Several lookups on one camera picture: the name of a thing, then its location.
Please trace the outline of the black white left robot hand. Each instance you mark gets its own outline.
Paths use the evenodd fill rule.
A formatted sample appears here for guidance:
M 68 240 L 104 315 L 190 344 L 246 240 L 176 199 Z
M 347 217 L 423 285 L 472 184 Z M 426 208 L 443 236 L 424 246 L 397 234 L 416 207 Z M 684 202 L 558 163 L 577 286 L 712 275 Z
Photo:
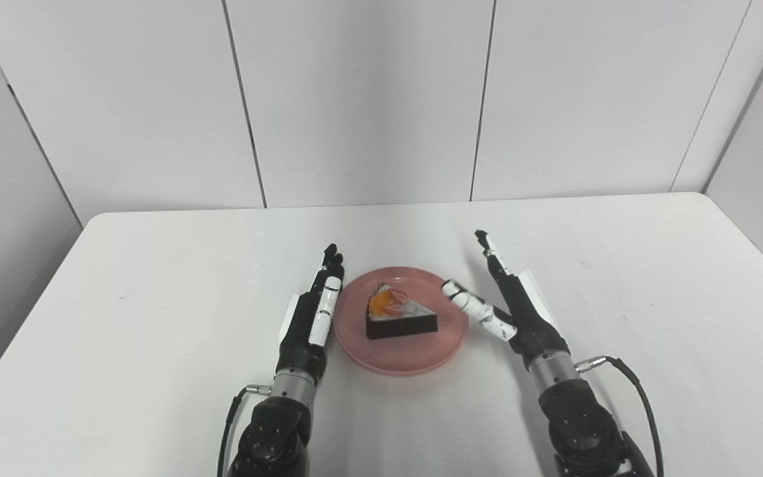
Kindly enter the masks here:
M 326 344 L 345 275 L 343 255 L 333 242 L 308 291 L 299 295 L 279 347 L 276 372 L 302 372 L 317 386 L 327 368 Z

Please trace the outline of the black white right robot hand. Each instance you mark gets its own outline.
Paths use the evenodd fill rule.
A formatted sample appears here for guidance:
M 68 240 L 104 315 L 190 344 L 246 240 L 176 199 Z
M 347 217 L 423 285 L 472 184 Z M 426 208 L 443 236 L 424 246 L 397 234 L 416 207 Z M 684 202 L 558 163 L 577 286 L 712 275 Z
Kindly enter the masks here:
M 475 230 L 474 234 L 482 247 L 487 271 L 508 310 L 484 301 L 454 279 L 442 284 L 442 295 L 491 335 L 507 343 L 524 360 L 527 369 L 539 360 L 569 358 L 566 339 L 540 314 L 522 277 L 509 271 L 490 235 L 482 229 Z

